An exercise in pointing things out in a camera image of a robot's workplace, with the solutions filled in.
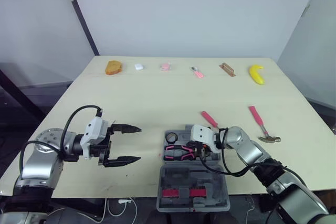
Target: white cable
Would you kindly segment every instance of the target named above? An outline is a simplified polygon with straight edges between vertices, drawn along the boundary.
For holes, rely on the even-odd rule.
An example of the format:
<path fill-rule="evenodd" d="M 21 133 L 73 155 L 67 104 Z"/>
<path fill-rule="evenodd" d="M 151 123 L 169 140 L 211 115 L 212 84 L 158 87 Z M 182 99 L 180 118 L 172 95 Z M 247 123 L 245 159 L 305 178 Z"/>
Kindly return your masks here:
<path fill-rule="evenodd" d="M 252 196 L 250 196 L 250 197 L 251 197 L 251 200 L 252 200 L 252 202 L 253 202 L 253 206 L 252 206 L 252 208 L 248 209 L 247 212 L 246 212 L 246 224 L 247 224 L 247 216 L 248 216 L 248 212 L 254 210 L 254 200 L 253 200 Z"/>
<path fill-rule="evenodd" d="M 95 223 L 102 223 L 103 220 L 104 220 L 104 218 L 105 218 L 105 213 L 106 213 L 106 202 L 107 202 L 107 198 L 105 198 L 104 213 L 103 213 L 103 217 L 101 218 L 100 221 L 97 221 L 97 220 L 91 218 L 90 216 L 87 216 L 86 214 L 83 214 L 83 213 L 81 213 L 81 212 L 77 212 L 77 213 L 78 213 L 79 215 L 82 215 L 82 216 L 84 216 L 84 217 L 86 217 L 86 218 L 92 220 L 92 221 L 95 222 Z"/>
<path fill-rule="evenodd" d="M 135 220 L 136 220 L 136 216 L 137 216 L 137 214 L 138 214 L 138 207 L 136 206 L 136 203 L 135 203 L 135 201 L 130 197 L 130 199 L 131 199 L 131 201 L 133 201 L 133 203 L 134 203 L 134 205 L 135 205 L 135 216 L 134 216 L 134 219 L 133 219 L 133 221 L 132 221 L 132 224 L 134 224 L 134 222 L 135 222 Z"/>
<path fill-rule="evenodd" d="M 56 209 L 56 210 L 54 210 L 54 211 L 48 213 L 47 216 L 53 215 L 54 213 L 56 213 L 56 212 L 58 212 L 58 211 L 61 211 L 61 210 L 64 210 L 64 209 L 65 209 L 65 208 L 58 208 L 58 209 Z"/>
<path fill-rule="evenodd" d="M 115 214 L 113 214 L 113 213 L 111 212 L 109 201 L 107 201 L 107 211 L 110 213 L 110 215 L 112 215 L 112 216 L 114 216 L 114 217 L 119 217 L 119 216 L 121 216 L 121 215 L 125 212 L 125 210 L 126 210 L 127 202 L 125 202 L 124 204 L 125 204 L 125 205 L 124 205 L 124 209 L 121 211 L 121 213 L 115 215 Z"/>

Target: screwdriver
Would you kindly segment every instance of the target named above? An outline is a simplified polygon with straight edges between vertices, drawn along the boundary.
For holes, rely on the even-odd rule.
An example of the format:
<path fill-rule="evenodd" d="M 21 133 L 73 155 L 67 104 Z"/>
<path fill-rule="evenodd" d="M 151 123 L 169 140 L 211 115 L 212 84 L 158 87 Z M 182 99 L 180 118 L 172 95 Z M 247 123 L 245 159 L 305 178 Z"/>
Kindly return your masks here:
<path fill-rule="evenodd" d="M 206 111 L 202 111 L 201 115 L 209 124 L 215 128 L 218 128 L 218 123 Z"/>

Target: hammer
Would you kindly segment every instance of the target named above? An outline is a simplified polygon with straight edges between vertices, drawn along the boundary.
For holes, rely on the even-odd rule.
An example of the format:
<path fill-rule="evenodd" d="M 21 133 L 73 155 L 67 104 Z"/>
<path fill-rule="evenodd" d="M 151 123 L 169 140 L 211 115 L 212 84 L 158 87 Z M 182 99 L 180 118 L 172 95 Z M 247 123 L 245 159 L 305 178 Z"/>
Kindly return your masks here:
<path fill-rule="evenodd" d="M 267 130 L 264 127 L 264 123 L 260 117 L 260 115 L 258 114 L 256 108 L 254 106 L 249 106 L 248 107 L 254 117 L 254 119 L 256 120 L 257 124 L 259 124 L 259 126 L 261 127 L 263 133 L 265 134 L 265 137 L 258 137 L 259 140 L 265 142 L 265 143 L 275 143 L 275 142 L 281 142 L 281 138 L 276 136 L 276 137 L 272 137 L 268 134 Z"/>

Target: tool case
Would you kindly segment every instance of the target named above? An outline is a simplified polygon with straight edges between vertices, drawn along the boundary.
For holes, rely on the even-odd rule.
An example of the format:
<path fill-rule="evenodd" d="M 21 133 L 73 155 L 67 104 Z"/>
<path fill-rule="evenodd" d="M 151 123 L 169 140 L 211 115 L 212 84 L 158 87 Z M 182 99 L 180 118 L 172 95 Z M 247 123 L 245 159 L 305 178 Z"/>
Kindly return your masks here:
<path fill-rule="evenodd" d="M 191 141 L 192 125 L 185 130 L 169 130 L 177 135 L 175 145 L 187 145 Z M 230 201 L 225 176 L 206 169 L 200 159 L 165 160 L 165 156 L 181 157 L 181 150 L 166 150 L 169 144 L 164 140 L 164 165 L 160 169 L 159 191 L 156 208 L 159 212 L 219 212 L 229 211 Z M 216 170 L 223 171 L 218 164 L 220 154 L 210 153 L 206 164 Z"/>

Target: yellow banana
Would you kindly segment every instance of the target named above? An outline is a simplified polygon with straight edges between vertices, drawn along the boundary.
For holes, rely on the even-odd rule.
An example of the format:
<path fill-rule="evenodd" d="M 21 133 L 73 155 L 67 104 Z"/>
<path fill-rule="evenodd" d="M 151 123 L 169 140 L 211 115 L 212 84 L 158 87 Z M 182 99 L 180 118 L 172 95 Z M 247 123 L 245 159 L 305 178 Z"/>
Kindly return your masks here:
<path fill-rule="evenodd" d="M 249 68 L 249 73 L 252 77 L 252 79 L 260 84 L 260 85 L 263 85 L 264 84 L 264 79 L 261 77 L 261 75 L 258 73 L 257 69 L 260 69 L 260 68 L 264 68 L 263 66 L 261 65 L 252 65 L 250 68 Z"/>

